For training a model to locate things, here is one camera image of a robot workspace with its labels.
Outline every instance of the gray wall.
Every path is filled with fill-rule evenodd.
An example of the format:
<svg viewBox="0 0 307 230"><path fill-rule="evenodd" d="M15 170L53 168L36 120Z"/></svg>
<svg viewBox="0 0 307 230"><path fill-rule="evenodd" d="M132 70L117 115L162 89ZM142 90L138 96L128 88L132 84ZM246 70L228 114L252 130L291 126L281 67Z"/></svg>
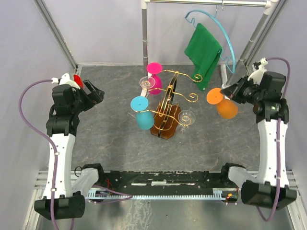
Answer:
<svg viewBox="0 0 307 230"><path fill-rule="evenodd" d="M45 0L78 64L141 64L142 14L140 0ZM148 5L149 61L188 63L184 49L194 27L184 19L190 10L215 14L215 6L150 3ZM217 19L233 43L236 58L254 31L263 8L218 7ZM197 15L229 55L219 27L206 15Z"/></svg>
<svg viewBox="0 0 307 230"><path fill-rule="evenodd" d="M290 62L291 78L286 98L290 109L290 122L286 136L286 163L294 171L299 190L307 205L307 2L287 1L281 16L270 32L258 57L283 57ZM286 74L286 65L271 61L268 70Z"/></svg>
<svg viewBox="0 0 307 230"><path fill-rule="evenodd" d="M71 70L34 1L1 2L0 7L0 225L19 230L29 206L38 170L46 169L48 143L18 114L18 99L34 81ZM26 117L45 131L52 85L33 88L24 99Z"/></svg>

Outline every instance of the gray marbled tabletop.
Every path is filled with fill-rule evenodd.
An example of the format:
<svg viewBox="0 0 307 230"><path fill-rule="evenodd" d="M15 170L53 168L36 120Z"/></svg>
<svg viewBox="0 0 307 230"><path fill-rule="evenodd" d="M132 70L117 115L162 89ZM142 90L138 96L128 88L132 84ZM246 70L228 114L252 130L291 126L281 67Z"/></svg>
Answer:
<svg viewBox="0 0 307 230"><path fill-rule="evenodd" d="M164 66L192 74L193 66ZM196 121L185 133L177 132L169 140L161 139L137 127L131 100L140 95L142 66L83 67L81 78L89 79L105 91L104 101L80 114L80 124L72 156L72 168L86 163L101 163L105 170L214 170L226 162L239 163L248 170L259 167L259 133L250 104L238 105L239 113L231 120L222 119L215 106L206 101L207 92L221 86L219 68L205 92L186 77L179 77L176 91L199 95L189 103L179 95L182 110L189 109ZM162 73L164 87L172 74ZM155 109L162 95L149 96Z"/></svg>

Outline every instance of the brown wooden stand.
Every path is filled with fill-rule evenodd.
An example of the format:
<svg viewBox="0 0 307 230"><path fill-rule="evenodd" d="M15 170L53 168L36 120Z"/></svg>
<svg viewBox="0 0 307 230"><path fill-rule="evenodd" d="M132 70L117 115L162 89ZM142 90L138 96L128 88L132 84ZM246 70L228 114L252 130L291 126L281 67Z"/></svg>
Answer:
<svg viewBox="0 0 307 230"><path fill-rule="evenodd" d="M178 114L181 112L181 109L179 106L173 105L171 108L171 111L169 113L170 116L173 116L174 118L176 118L178 120ZM160 133L160 137L163 139L169 139L171 138L176 131L176 128L178 126L177 121L175 121L174 119L172 119L171 117L169 117L167 119L167 122L165 123L163 129L166 129L165 131L160 131L159 129L157 129L156 127L160 127L164 121L165 115L163 116L159 116L158 114L156 114L154 116L154 126L150 129L150 132L152 135L158 137L159 133Z"/></svg>

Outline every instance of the green towel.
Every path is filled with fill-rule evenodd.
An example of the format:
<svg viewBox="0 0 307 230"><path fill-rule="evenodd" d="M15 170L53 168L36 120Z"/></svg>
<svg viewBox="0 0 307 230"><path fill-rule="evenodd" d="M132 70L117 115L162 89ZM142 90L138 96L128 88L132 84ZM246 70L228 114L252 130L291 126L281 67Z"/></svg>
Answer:
<svg viewBox="0 0 307 230"><path fill-rule="evenodd" d="M220 59L222 47L213 35L201 24L198 23L184 53L195 65L195 74L202 75L202 81L196 82L198 88L203 91L206 89L212 73Z"/></svg>

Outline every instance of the gray floor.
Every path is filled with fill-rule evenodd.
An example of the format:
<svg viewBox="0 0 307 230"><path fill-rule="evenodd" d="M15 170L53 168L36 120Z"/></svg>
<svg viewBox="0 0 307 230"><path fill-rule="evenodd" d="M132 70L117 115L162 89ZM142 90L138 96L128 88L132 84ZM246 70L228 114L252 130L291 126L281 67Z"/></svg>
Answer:
<svg viewBox="0 0 307 230"><path fill-rule="evenodd" d="M163 67L189 75L194 69ZM176 133L169 140L137 127L130 102L140 95L141 77L142 66L82 68L81 78L89 79L106 94L102 103L80 114L73 169L99 162L106 170L220 170L226 162L235 162L248 170L258 170L260 142L252 106L239 105L238 115L226 120L206 101L207 92L221 86L219 68L205 92L200 92L190 79L179 77L176 91L186 96L196 92L199 100L189 103L176 95L174 102L180 102L182 110L193 111L196 121L186 133ZM160 77L166 87L172 74L163 73ZM155 109L161 97L150 97L150 108Z"/></svg>
<svg viewBox="0 0 307 230"><path fill-rule="evenodd" d="M269 209L263 210L269 216ZM70 229L71 220L57 220L59 229ZM117 204L86 204L74 230L293 230L287 208L264 222L256 207L217 201L130 200ZM53 230L40 218L36 230Z"/></svg>

